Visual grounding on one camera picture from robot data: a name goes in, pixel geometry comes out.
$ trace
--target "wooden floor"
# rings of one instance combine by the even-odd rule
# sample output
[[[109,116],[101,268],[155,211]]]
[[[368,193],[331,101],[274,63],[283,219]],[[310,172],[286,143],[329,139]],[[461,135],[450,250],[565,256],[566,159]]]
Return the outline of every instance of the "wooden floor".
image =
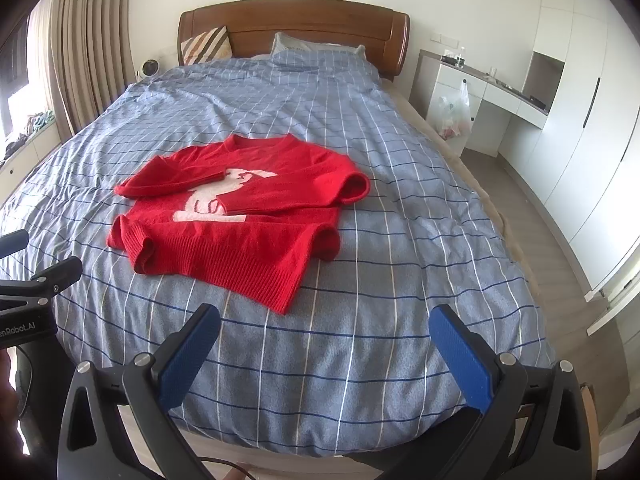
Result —
[[[546,334],[556,358],[574,364],[578,380],[594,387],[600,430],[629,392],[625,353],[615,323],[588,337],[587,327],[606,308],[584,301],[578,281],[551,231],[515,181],[495,158],[464,150],[462,161],[507,217],[542,292]]]

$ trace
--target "sweater collar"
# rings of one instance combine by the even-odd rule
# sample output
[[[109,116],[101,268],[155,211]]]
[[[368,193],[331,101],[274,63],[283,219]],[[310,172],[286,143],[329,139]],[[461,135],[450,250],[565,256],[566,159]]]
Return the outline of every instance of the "sweater collar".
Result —
[[[252,148],[275,148],[283,149],[293,143],[298,142],[293,134],[286,134],[282,137],[273,137],[272,139],[250,139],[238,134],[229,135],[224,141],[224,147],[228,152],[236,152],[238,150],[246,150]]]

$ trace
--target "silver screw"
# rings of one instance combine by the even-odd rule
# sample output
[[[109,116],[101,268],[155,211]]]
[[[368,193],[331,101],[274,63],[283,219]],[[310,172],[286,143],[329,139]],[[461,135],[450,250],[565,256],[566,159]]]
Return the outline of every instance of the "silver screw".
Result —
[[[82,361],[76,370],[78,370],[78,373],[84,374],[89,371],[89,368],[91,368],[91,363],[89,361]]]
[[[516,358],[510,352],[503,352],[500,354],[500,362],[505,366],[513,366],[516,364]]]
[[[574,371],[574,366],[569,361],[565,361],[563,359],[562,361],[560,361],[560,369],[563,372],[569,373]]]
[[[136,366],[146,366],[151,362],[150,354],[138,354],[133,358],[133,362]]]

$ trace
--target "cushion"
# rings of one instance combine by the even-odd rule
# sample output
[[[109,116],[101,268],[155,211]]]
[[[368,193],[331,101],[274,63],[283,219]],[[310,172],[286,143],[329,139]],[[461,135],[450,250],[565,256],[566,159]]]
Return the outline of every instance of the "cushion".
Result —
[[[284,32],[276,32],[276,35],[273,38],[273,46],[271,47],[271,55],[287,49],[305,50],[307,52],[314,52],[316,50],[339,50],[341,52],[351,52],[352,54],[357,54],[361,58],[366,59],[364,45],[345,46],[335,43],[314,43],[313,41],[304,41],[292,38]]]
[[[213,59],[231,59],[231,44],[226,27],[217,27],[180,44],[185,65],[204,63]]]

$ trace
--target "headboard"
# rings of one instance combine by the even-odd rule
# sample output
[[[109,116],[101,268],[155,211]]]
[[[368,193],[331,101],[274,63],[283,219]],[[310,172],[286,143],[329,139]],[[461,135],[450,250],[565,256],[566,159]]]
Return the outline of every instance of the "headboard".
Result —
[[[220,25],[226,25],[234,57],[270,53],[274,34],[282,30],[301,40],[363,44],[367,60],[390,79],[402,70],[409,41],[409,16],[386,7],[345,0],[239,0],[180,16],[180,65],[180,44]]]

